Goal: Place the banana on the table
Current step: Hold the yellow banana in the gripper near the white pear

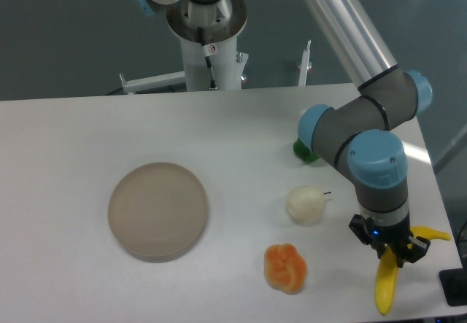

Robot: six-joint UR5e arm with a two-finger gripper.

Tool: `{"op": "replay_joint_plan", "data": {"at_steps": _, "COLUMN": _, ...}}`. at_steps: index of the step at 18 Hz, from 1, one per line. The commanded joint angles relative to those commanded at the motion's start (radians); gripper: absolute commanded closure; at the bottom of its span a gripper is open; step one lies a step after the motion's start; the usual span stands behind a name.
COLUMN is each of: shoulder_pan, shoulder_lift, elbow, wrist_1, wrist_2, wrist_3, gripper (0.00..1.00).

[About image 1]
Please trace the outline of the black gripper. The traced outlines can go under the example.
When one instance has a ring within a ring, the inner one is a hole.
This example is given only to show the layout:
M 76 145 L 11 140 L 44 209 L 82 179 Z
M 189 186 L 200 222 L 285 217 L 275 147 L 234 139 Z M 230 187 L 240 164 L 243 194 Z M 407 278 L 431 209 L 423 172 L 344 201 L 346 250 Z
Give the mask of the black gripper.
M 394 225 L 379 226 L 373 218 L 365 219 L 355 214 L 349 228 L 362 244 L 376 251 L 379 259 L 389 246 L 398 268 L 402 268 L 406 262 L 417 262 L 428 252 L 428 239 L 415 237 L 410 230 L 409 215 Z

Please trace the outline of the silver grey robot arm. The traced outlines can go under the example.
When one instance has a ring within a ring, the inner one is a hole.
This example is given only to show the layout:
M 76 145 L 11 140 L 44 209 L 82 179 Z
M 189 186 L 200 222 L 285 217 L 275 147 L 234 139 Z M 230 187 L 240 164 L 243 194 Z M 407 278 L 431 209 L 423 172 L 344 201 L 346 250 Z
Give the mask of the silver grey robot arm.
M 247 22 L 243 0 L 137 0 L 151 15 L 164 11 L 182 44 L 189 91 L 238 90 L 246 56 L 236 38 Z M 392 252 L 398 266 L 424 257 L 425 236 L 410 230 L 408 163 L 394 128 L 431 103 L 429 81 L 402 71 L 358 0 L 305 0 L 358 97 L 333 109 L 307 109 L 298 141 L 355 187 L 360 211 L 350 229 L 378 255 Z

